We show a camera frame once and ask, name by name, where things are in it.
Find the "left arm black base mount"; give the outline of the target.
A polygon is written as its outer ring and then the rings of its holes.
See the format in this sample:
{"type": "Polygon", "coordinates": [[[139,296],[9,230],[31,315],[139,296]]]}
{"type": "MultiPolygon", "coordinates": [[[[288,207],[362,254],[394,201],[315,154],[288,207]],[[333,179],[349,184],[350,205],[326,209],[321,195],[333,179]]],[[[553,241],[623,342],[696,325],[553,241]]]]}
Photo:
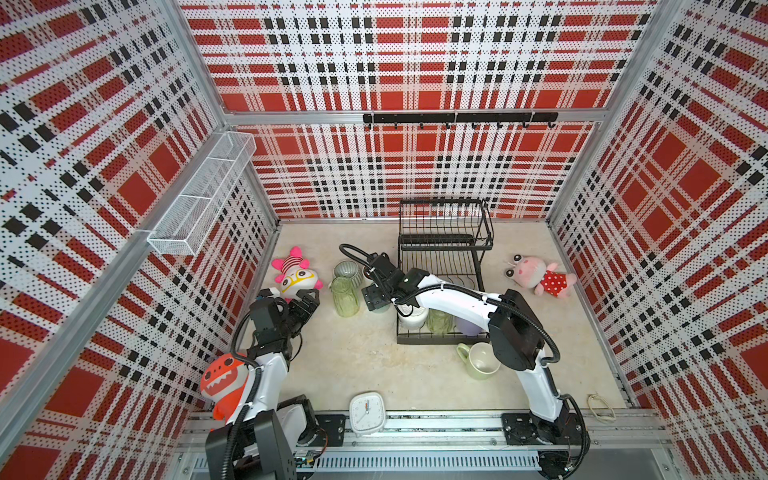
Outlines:
{"type": "Polygon", "coordinates": [[[344,444],[347,417],[344,414],[320,414],[307,422],[298,446],[341,447],[344,444]]]}

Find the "green transparent glass mug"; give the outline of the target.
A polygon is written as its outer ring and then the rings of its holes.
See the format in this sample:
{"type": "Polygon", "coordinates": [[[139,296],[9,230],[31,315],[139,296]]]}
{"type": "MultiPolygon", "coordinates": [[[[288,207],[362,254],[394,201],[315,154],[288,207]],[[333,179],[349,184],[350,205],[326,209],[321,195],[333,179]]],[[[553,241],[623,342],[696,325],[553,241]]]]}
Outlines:
{"type": "Polygon", "coordinates": [[[454,316],[437,309],[431,309],[426,320],[426,328],[434,335],[448,335],[454,331],[454,316]]]}

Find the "teal textured plastic cup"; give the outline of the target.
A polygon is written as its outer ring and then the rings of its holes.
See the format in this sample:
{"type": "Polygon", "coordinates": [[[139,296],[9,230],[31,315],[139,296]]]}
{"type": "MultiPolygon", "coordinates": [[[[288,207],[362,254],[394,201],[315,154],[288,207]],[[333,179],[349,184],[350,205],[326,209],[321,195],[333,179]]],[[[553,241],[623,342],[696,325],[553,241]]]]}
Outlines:
{"type": "Polygon", "coordinates": [[[383,314],[384,312],[387,312],[389,310],[391,304],[387,302],[378,302],[378,303],[374,302],[374,303],[368,303],[367,306],[368,306],[368,310],[371,313],[383,314]]]}

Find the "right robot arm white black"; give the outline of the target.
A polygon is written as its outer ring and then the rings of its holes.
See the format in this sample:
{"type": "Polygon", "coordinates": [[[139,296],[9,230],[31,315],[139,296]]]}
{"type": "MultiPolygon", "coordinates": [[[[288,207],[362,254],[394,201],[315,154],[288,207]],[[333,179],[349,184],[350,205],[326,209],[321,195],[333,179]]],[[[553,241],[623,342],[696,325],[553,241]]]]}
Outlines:
{"type": "Polygon", "coordinates": [[[384,253],[367,253],[357,247],[353,250],[360,255],[349,258],[363,267],[376,296],[396,307],[409,305],[446,312],[488,334],[495,359],[518,377],[540,442],[578,443],[582,452],[588,451],[591,440],[578,403],[557,389],[549,369],[561,360],[560,350],[518,292],[473,290],[422,269],[403,272],[384,253]]]}

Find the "white ceramic mug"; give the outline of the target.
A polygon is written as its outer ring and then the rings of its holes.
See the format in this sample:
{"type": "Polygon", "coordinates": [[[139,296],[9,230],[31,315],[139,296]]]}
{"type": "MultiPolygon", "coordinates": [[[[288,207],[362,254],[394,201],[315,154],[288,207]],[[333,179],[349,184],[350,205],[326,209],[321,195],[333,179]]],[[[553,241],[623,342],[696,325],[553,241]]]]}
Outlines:
{"type": "Polygon", "coordinates": [[[421,329],[429,316],[430,310],[425,307],[412,305],[397,305],[399,325],[406,330],[421,329]]]}

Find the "lilac plastic cup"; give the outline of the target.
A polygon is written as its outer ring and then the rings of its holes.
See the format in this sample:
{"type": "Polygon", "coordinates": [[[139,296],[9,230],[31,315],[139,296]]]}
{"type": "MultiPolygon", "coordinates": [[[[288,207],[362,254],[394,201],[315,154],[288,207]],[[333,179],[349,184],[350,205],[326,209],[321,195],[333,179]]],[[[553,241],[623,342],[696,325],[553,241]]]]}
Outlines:
{"type": "Polygon", "coordinates": [[[458,331],[467,337],[485,337],[487,332],[480,326],[470,322],[469,320],[456,318],[456,328],[458,331]]]}

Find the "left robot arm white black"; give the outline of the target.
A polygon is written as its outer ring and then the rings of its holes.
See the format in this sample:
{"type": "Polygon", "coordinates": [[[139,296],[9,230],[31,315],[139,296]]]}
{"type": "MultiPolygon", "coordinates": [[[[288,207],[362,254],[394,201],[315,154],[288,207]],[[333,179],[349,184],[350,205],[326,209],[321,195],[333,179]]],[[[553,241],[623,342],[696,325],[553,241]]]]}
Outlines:
{"type": "Polygon", "coordinates": [[[236,324],[229,352],[203,374],[200,393],[224,425],[205,442],[212,479],[295,479],[295,450],[322,428],[304,395],[281,402],[280,391],[301,336],[320,305],[317,289],[286,300],[263,289],[236,324]]]}

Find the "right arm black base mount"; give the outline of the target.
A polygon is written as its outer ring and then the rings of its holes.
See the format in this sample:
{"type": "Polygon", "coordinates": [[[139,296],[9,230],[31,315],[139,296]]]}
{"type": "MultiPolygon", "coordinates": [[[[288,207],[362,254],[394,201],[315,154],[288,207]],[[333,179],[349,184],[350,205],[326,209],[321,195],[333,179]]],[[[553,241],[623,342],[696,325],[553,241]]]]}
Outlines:
{"type": "Polygon", "coordinates": [[[591,446],[591,438],[579,417],[569,412],[554,423],[526,413],[501,415],[502,433],[508,445],[591,446]]]}

